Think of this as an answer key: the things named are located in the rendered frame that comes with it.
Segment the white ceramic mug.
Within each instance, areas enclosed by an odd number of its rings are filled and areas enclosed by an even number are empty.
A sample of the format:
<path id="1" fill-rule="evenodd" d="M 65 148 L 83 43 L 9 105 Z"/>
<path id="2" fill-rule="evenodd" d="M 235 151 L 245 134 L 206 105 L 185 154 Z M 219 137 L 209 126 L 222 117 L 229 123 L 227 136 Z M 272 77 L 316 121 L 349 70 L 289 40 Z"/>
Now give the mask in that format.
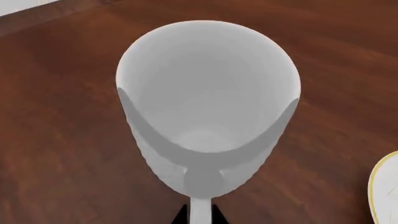
<path id="1" fill-rule="evenodd" d="M 229 22 L 176 22 L 125 51 L 116 87 L 138 149 L 190 198 L 189 224 L 212 224 L 212 199 L 245 184 L 299 102 L 299 73 L 273 40 Z"/>

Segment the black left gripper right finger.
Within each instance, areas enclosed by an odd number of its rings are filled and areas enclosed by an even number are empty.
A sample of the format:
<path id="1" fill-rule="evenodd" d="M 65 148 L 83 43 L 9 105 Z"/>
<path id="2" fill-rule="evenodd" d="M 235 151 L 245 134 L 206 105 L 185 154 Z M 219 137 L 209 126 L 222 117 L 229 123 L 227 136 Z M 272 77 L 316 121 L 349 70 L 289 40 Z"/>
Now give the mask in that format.
<path id="1" fill-rule="evenodd" d="M 212 205 L 212 224 L 229 224 L 229 221 L 217 205 Z"/>

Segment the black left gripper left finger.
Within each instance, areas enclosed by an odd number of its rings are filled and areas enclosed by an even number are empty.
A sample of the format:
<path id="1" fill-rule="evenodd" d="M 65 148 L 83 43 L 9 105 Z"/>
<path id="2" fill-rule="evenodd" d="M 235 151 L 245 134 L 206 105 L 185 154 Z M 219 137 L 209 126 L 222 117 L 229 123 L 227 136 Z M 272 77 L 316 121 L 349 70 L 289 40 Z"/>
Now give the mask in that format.
<path id="1" fill-rule="evenodd" d="M 171 224 L 189 224 L 188 205 L 183 205 Z"/>

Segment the white plate with gold rim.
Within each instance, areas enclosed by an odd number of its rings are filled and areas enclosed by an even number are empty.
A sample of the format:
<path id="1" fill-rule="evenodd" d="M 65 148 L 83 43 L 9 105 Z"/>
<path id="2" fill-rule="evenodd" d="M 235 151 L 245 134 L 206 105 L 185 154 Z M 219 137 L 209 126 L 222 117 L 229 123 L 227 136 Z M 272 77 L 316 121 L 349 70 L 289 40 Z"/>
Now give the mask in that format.
<path id="1" fill-rule="evenodd" d="M 398 151 L 384 156 L 373 167 L 368 204 L 374 224 L 398 224 Z"/>

